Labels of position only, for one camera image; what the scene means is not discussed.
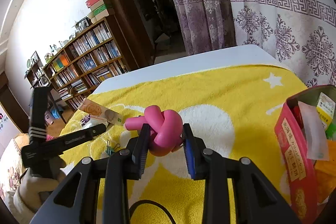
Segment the left white gloved hand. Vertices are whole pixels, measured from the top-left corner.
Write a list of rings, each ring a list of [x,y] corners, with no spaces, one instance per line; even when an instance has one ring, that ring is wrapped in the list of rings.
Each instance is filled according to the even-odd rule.
[[[50,163],[52,167],[56,168],[56,178],[34,176],[31,168],[27,168],[20,186],[13,195],[12,213],[16,210],[17,216],[28,221],[42,206],[40,193],[53,192],[66,177],[62,171],[62,168],[66,167],[66,162],[63,159],[56,157]]]

